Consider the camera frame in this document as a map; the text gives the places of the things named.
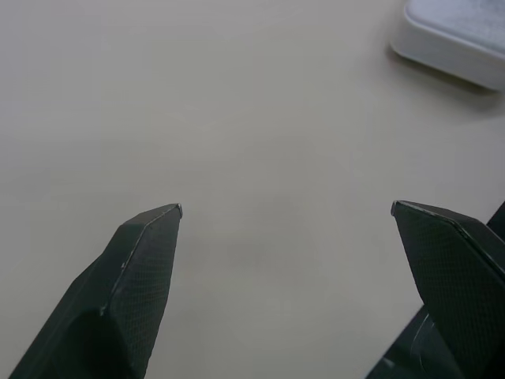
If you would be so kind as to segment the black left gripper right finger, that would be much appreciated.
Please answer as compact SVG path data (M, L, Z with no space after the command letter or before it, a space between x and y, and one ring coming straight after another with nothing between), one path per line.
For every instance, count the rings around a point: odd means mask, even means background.
M504 376L504 241L481 221L411 201L391 207L417 291L466 378Z

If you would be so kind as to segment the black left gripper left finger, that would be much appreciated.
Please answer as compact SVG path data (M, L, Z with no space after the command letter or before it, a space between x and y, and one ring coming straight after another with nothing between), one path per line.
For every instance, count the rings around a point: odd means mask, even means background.
M143 378L170 292L180 204L142 212L69 285L12 378Z

